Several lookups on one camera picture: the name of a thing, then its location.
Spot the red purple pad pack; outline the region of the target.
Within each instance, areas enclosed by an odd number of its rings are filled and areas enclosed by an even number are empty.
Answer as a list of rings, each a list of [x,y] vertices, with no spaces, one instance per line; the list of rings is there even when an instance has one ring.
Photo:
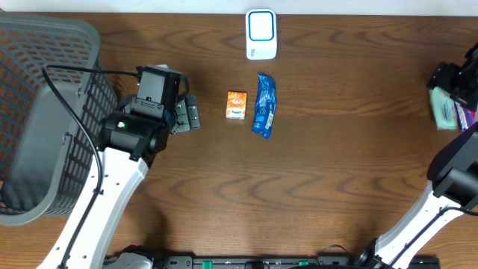
[[[474,111],[462,107],[458,102],[455,102],[455,109],[459,129],[464,132],[475,123],[476,113]]]

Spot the blue cookie pack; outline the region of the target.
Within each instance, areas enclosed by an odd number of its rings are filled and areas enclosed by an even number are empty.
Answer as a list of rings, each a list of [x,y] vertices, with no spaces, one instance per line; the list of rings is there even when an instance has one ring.
[[[276,106],[276,83],[270,75],[260,72],[252,131],[261,134],[265,139],[271,136]]]

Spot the small orange box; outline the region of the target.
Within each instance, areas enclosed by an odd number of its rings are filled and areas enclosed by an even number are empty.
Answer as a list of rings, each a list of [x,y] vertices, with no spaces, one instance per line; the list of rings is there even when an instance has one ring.
[[[246,117],[247,93],[229,91],[226,103],[226,118],[244,120]]]

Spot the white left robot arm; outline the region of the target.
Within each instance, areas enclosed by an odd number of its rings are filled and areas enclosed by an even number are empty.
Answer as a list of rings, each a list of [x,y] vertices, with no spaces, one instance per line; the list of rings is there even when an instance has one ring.
[[[107,148],[100,154],[105,172],[91,210],[94,182],[88,182],[56,244],[38,269],[101,268],[122,213],[148,172],[146,162],[132,161],[126,152]]]

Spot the light green wipes pack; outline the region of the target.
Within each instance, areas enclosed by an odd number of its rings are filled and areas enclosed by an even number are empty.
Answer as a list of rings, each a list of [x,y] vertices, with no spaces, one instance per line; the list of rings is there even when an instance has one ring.
[[[456,109],[450,95],[440,87],[434,87],[429,91],[429,100],[437,130],[457,130]]]

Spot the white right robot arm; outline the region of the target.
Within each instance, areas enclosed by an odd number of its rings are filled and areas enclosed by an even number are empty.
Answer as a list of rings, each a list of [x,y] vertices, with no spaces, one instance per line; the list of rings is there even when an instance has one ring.
[[[426,86],[437,128],[461,133],[433,158],[418,201],[356,258],[357,267],[408,268],[448,223],[477,215],[477,47],[462,65],[441,62]]]

